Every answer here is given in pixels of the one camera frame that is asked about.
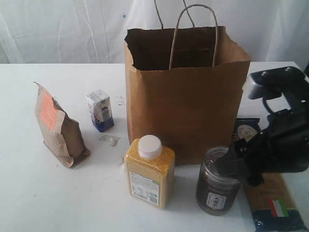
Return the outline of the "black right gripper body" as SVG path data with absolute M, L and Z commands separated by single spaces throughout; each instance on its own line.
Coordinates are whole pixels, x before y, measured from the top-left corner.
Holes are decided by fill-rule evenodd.
M 267 116 L 268 127 L 253 138 L 248 166 L 254 173 L 298 173 L 309 167 L 309 114 L 280 110 Z

